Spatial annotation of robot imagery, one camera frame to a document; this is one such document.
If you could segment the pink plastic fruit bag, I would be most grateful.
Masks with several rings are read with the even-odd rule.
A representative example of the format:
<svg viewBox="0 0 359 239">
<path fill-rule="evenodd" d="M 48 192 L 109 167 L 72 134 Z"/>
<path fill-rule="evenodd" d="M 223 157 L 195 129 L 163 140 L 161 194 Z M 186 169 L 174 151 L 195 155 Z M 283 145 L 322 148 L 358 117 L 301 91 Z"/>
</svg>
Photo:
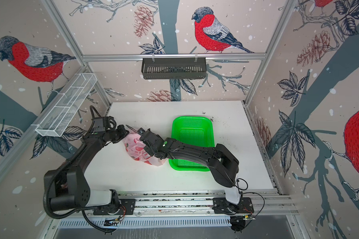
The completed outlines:
<svg viewBox="0 0 359 239">
<path fill-rule="evenodd" d="M 162 166 L 167 162 L 167 159 L 159 159 L 155 156 L 150 156 L 145 150 L 146 146 L 140 141 L 140 135 L 132 133 L 123 139 L 123 144 L 128 155 L 135 161 L 143 162 L 153 166 Z"/>
</svg>

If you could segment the green plastic basket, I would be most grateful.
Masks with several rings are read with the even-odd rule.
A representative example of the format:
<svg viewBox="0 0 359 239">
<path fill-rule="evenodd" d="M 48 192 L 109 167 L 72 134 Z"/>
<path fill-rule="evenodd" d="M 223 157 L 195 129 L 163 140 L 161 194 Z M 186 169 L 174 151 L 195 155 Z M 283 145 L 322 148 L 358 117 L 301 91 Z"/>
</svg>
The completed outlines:
<svg viewBox="0 0 359 239">
<path fill-rule="evenodd" d="M 172 124 L 172 138 L 183 143 L 200 147 L 214 147 L 214 134 L 212 121 L 206 117 L 181 116 Z M 209 169 L 199 163 L 171 159 L 169 164 L 177 171 L 208 172 Z"/>
</svg>

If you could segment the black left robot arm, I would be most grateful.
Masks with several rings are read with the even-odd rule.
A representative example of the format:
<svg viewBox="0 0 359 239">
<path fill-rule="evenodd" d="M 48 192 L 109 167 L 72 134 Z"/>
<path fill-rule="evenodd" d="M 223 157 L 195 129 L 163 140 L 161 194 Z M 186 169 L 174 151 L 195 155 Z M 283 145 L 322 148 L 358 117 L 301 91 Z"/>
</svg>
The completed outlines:
<svg viewBox="0 0 359 239">
<path fill-rule="evenodd" d="M 92 190 L 84 176 L 94 156 L 107 144 L 119 143 L 129 131 L 123 125 L 114 128 L 92 129 L 83 138 L 78 151 L 56 170 L 44 176 L 43 207 L 53 219 L 63 219 L 73 213 L 98 210 L 114 215 L 121 201 L 114 189 Z"/>
</svg>

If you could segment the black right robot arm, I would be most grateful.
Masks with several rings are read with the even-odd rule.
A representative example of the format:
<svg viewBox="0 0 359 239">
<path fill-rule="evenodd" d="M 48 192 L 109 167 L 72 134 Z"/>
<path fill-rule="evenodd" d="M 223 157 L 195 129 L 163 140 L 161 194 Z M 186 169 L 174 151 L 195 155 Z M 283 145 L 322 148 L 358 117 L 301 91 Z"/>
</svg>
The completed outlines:
<svg viewBox="0 0 359 239">
<path fill-rule="evenodd" d="M 214 180 L 225 187 L 227 202 L 238 205 L 239 190 L 236 186 L 236 176 L 239 172 L 239 160 L 223 145 L 215 147 L 200 147 L 183 143 L 173 138 L 161 138 L 149 129 L 138 129 L 140 141 L 145 144 L 144 150 L 159 159 L 182 159 L 199 163 L 207 167 Z"/>
</svg>

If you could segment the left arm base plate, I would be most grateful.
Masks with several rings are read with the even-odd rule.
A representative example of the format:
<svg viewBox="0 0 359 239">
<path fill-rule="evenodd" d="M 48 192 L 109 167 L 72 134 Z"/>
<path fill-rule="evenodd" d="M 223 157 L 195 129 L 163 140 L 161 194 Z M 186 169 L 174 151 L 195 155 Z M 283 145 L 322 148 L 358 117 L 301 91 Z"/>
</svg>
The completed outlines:
<svg viewBox="0 0 359 239">
<path fill-rule="evenodd" d="M 119 199 L 108 205 L 99 206 L 93 211 L 95 216 L 113 216 L 113 215 L 133 215 L 135 209 L 135 199 Z"/>
</svg>

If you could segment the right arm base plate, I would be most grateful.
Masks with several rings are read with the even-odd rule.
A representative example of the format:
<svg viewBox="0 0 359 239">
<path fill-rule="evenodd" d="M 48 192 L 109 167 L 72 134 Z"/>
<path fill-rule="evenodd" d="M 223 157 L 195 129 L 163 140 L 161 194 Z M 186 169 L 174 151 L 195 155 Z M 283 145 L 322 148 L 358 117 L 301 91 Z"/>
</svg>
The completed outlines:
<svg viewBox="0 0 359 239">
<path fill-rule="evenodd" d="M 239 203 L 233 204 L 228 202 L 225 198 L 213 198 L 212 209 L 216 214 L 253 214 L 253 204 L 250 198 L 241 197 Z"/>
</svg>

